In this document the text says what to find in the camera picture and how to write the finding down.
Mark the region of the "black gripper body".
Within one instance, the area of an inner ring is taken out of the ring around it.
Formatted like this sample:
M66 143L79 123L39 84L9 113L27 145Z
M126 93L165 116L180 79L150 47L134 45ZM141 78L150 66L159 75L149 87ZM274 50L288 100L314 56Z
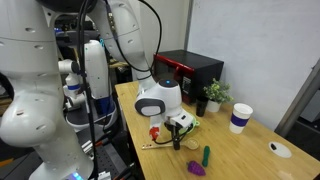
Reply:
M175 150L179 150L180 149L180 140L181 140L179 128L174 125L168 124L168 123L165 124L165 127L171 133L171 144L173 145L173 148Z

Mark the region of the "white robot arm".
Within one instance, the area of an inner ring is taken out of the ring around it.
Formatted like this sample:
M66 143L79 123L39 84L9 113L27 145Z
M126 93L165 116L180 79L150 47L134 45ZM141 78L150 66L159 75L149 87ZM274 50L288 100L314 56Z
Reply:
M61 15L91 19L101 35L85 41L77 28L80 74L98 56L110 53L134 69L139 82L136 111L150 119L157 137L162 123L188 126L181 91L175 81L155 81L151 75L139 28L139 0L0 0L0 73L13 89L12 103L1 119L2 140L31 147L42 164L30 180L89 180L98 175L97 163L81 148L63 115L63 88L58 68L54 24Z

